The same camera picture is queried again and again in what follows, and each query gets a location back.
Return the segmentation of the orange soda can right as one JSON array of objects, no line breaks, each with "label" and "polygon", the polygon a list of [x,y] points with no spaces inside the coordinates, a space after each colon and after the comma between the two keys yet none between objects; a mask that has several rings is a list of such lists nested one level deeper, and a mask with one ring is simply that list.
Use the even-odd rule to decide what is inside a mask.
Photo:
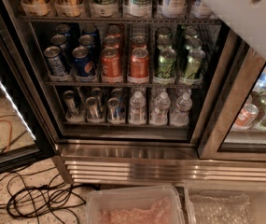
[{"label": "orange soda can right", "polygon": [[149,81],[149,54],[147,49],[133,49],[128,74],[130,83],[148,83]]}]

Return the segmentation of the clear bin bubble wrap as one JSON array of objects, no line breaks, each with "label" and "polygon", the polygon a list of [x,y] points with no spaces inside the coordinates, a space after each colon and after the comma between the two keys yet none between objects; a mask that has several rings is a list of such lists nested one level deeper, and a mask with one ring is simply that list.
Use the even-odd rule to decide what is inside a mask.
[{"label": "clear bin bubble wrap", "polygon": [[188,181],[189,224],[266,224],[266,183]]}]

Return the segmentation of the silver diet pepsi can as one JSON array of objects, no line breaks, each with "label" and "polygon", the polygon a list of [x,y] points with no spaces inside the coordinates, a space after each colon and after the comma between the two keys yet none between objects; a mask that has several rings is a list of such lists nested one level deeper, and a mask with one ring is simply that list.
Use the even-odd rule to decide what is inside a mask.
[{"label": "silver diet pepsi can", "polygon": [[69,71],[66,67],[61,49],[57,46],[50,46],[44,50],[44,56],[50,74],[60,81],[66,81],[69,78]]}]

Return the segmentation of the orange soda can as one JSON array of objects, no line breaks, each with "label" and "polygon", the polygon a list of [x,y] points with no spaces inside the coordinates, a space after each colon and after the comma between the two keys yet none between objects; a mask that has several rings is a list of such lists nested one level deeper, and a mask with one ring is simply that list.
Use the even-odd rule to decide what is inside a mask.
[{"label": "orange soda can", "polygon": [[128,74],[130,83],[148,83],[149,81],[149,54],[147,49],[133,49]]},{"label": "orange soda can", "polygon": [[102,51],[102,81],[104,83],[120,83],[123,81],[119,50],[107,47]]}]

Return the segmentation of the blue pepsi can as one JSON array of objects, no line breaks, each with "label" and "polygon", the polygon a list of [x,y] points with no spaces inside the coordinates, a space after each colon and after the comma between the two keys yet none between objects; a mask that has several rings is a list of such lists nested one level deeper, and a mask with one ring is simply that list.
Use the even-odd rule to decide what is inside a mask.
[{"label": "blue pepsi can", "polygon": [[72,51],[77,75],[84,81],[95,79],[95,68],[90,52],[85,47],[77,47]]}]

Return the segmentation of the open fridge glass door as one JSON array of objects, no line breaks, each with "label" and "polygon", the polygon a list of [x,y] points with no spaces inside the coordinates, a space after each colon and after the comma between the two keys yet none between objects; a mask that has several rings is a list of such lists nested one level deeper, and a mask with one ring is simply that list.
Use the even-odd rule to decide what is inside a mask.
[{"label": "open fridge glass door", "polygon": [[20,38],[0,0],[0,174],[55,154],[21,53]]}]

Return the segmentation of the water bottle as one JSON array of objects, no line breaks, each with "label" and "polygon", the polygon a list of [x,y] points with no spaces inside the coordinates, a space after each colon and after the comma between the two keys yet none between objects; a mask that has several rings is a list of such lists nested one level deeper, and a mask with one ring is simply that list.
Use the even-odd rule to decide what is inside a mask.
[{"label": "water bottle", "polygon": [[162,91],[153,101],[150,107],[150,123],[156,126],[166,125],[171,100],[166,91]]},{"label": "water bottle", "polygon": [[129,122],[134,125],[146,123],[146,99],[140,91],[136,91],[130,99]]},{"label": "water bottle", "polygon": [[189,112],[192,108],[192,100],[189,93],[179,96],[175,102],[175,108],[170,116],[170,124],[176,127],[185,127],[189,124]]}]

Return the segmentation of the white 7up can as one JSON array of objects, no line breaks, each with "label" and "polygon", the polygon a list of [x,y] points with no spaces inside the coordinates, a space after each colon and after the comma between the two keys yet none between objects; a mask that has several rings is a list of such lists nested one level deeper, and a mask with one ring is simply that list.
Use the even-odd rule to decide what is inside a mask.
[{"label": "white 7up can", "polygon": [[148,18],[152,15],[152,0],[124,0],[125,17]]},{"label": "white 7up can", "polygon": [[118,13],[118,0],[91,0],[93,17],[113,17]]}]

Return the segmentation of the green soda can right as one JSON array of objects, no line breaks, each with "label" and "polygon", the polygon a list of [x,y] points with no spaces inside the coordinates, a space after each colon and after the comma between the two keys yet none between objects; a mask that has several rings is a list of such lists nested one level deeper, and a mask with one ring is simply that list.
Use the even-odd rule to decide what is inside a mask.
[{"label": "green soda can right", "polygon": [[201,70],[205,60],[205,52],[201,49],[191,49],[186,64],[182,68],[180,82],[186,85],[196,84],[201,77]]}]

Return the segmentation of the water bottle middle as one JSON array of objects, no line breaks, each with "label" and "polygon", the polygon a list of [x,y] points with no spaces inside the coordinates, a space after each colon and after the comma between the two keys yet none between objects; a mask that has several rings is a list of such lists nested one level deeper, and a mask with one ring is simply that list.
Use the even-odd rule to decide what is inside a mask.
[{"label": "water bottle middle", "polygon": [[150,107],[150,123],[156,126],[166,125],[171,100],[166,91],[162,91],[153,101]]}]

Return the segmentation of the green soda can left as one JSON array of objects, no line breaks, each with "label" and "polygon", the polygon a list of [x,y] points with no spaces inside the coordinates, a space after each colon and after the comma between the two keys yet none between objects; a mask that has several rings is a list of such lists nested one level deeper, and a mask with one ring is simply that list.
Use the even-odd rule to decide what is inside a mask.
[{"label": "green soda can left", "polygon": [[174,49],[160,49],[156,54],[153,82],[156,84],[175,83],[176,52]]}]

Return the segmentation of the clear bin pink wrap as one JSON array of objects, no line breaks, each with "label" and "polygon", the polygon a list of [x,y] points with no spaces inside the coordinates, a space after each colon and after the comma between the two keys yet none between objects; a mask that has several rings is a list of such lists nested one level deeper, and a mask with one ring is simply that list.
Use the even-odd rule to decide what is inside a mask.
[{"label": "clear bin pink wrap", "polygon": [[180,197],[171,186],[92,191],[86,224],[185,224]]}]

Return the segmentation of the water bottle left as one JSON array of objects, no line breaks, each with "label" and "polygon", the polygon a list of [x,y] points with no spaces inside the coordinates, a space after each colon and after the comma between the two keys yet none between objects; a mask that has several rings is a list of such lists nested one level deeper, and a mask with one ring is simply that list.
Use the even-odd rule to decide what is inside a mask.
[{"label": "water bottle left", "polygon": [[130,99],[129,122],[134,125],[146,123],[146,99],[140,91],[136,91]]}]

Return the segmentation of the green soda can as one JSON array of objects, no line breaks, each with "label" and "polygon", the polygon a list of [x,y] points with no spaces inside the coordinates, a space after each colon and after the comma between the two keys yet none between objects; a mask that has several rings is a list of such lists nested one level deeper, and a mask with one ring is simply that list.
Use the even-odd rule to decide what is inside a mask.
[{"label": "green soda can", "polygon": [[153,82],[156,84],[175,83],[176,52],[174,49],[160,49],[156,54]]},{"label": "green soda can", "polygon": [[205,60],[205,52],[201,49],[191,49],[186,64],[182,68],[180,82],[186,85],[196,84],[201,77],[201,70]]}]

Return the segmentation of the white blue can right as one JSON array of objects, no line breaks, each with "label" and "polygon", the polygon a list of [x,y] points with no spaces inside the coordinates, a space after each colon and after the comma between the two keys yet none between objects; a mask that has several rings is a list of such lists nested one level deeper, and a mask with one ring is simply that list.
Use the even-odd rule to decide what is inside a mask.
[{"label": "white blue can right", "polygon": [[195,19],[209,19],[213,11],[201,0],[191,0],[190,16]]}]

